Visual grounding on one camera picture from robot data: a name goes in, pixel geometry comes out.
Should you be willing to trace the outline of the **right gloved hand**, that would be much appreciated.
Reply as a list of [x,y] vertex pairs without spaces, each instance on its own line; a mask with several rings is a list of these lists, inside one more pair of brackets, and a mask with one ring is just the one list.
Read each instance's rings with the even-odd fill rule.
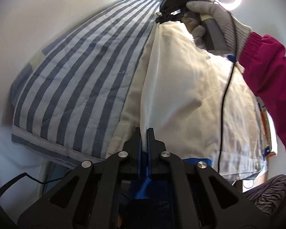
[[194,13],[212,16],[223,33],[230,52],[233,53],[236,58],[239,58],[252,32],[249,26],[239,22],[230,12],[224,10],[218,4],[205,1],[189,1],[186,3],[186,7],[189,12],[185,14],[183,22],[190,28],[194,43],[198,48],[206,49],[206,44],[203,40],[206,29],[194,18]]

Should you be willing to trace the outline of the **magenta right sleeve forearm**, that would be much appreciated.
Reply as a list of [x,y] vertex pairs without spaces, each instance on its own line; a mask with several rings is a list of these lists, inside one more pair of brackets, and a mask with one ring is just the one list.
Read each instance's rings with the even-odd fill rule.
[[238,58],[243,78],[271,115],[277,135],[286,149],[285,47],[270,35],[250,33]]

